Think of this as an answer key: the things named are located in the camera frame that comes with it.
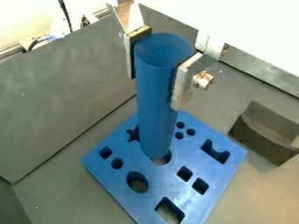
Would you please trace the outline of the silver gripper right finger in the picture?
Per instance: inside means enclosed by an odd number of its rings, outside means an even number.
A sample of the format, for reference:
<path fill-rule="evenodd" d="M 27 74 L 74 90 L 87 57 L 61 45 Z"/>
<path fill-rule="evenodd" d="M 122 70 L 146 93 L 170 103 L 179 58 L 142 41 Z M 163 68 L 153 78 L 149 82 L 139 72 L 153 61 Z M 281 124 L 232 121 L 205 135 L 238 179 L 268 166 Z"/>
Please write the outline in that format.
<path fill-rule="evenodd" d="M 196 52 L 177 68 L 173 82 L 171 107 L 179 111 L 193 98 L 197 88 L 209 90 L 214 77 L 208 73 L 209 67 L 217 63 L 224 53 L 225 42 L 214 36 L 198 31 Z"/>

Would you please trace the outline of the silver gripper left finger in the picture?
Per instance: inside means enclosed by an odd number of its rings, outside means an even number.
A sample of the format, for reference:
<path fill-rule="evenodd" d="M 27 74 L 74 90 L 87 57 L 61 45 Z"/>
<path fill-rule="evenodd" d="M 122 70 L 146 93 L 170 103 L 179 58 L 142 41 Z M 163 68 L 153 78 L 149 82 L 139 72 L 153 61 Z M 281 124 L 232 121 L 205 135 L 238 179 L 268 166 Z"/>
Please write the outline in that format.
<path fill-rule="evenodd" d="M 117 0 L 114 4 L 107 3 L 107 8 L 119 25 L 126 49 L 127 76 L 133 80 L 137 77 L 134 46 L 142 37 L 153 33 L 153 29 L 145 23 L 141 6 L 135 0 Z"/>

